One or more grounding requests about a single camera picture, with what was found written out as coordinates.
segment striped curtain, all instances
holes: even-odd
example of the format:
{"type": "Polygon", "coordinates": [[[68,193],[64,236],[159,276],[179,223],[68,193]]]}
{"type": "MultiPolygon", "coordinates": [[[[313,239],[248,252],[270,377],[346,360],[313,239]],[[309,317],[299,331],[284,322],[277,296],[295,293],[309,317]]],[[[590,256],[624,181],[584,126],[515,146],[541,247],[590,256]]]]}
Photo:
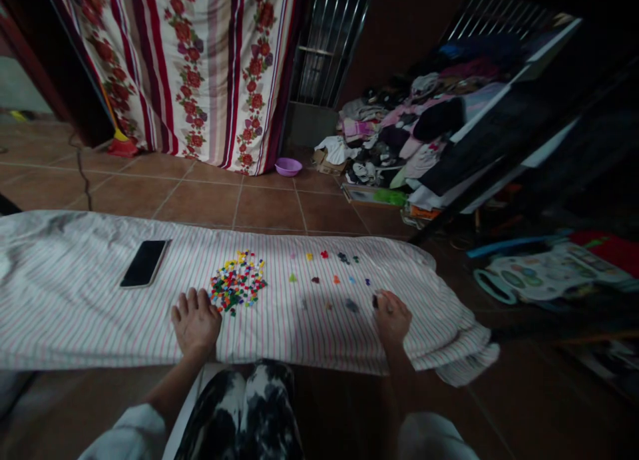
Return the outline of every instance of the striped curtain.
{"type": "Polygon", "coordinates": [[[56,2],[137,147],[247,175],[273,166],[298,0],[56,2]]]}

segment person's right hand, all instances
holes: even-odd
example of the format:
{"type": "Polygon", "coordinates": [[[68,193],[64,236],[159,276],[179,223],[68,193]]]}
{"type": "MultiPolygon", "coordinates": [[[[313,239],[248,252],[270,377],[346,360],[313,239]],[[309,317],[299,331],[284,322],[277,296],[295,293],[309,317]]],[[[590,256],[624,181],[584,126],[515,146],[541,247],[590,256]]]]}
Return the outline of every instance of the person's right hand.
{"type": "Polygon", "coordinates": [[[180,294],[178,305],[171,308],[171,320],[184,356],[197,353],[208,357],[220,335],[222,316],[211,305],[206,290],[196,293],[191,287],[188,296],[180,294]]]}
{"type": "Polygon", "coordinates": [[[399,297],[388,290],[377,290],[375,321],[379,339],[386,347],[402,346],[411,327],[413,314],[399,297]]]}

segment floor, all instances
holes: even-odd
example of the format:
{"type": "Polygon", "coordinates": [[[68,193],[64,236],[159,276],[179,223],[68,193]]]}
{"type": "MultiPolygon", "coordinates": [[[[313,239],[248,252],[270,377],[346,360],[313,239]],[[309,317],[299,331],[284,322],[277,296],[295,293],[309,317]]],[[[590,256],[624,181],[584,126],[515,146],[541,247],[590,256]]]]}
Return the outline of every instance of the floor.
{"type": "MultiPolygon", "coordinates": [[[[0,132],[0,192],[23,210],[86,210],[84,183],[64,125],[0,132]]],[[[396,211],[354,208],[339,181],[240,176],[161,154],[133,160],[84,152],[93,209],[110,214],[267,234],[375,235],[407,239],[396,211]]],[[[472,280],[463,253],[446,240],[423,248],[437,273],[486,326],[542,315],[494,302],[472,280]]],[[[310,459],[393,458],[397,408],[388,379],[296,367],[295,409],[310,459]]],[[[2,428],[2,458],[73,459],[166,372],[165,367],[40,375],[2,428]]],[[[607,459],[629,453],[636,412],[549,345],[505,344],[500,360],[455,389],[419,374],[417,409],[451,419],[481,459],[607,459]]]]}

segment phone screen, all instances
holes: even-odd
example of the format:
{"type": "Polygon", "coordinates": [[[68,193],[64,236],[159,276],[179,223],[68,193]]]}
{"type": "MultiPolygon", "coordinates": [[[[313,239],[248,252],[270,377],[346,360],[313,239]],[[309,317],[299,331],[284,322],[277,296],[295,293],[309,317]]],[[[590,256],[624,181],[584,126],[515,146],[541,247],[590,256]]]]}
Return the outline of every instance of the phone screen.
{"type": "Polygon", "coordinates": [[[124,274],[120,287],[147,286],[153,281],[168,240],[145,240],[124,274]]]}

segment leg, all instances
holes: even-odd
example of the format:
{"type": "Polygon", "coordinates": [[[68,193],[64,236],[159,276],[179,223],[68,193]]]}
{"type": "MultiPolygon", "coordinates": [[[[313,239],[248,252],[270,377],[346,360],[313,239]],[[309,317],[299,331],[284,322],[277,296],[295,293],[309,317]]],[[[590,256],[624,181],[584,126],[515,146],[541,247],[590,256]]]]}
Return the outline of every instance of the leg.
{"type": "Polygon", "coordinates": [[[241,459],[301,459],[298,425],[291,408],[293,372],[261,360],[246,382],[238,449],[241,459]]]}
{"type": "Polygon", "coordinates": [[[235,458],[245,388],[244,378],[232,370],[211,379],[191,412],[176,460],[235,458]]]}

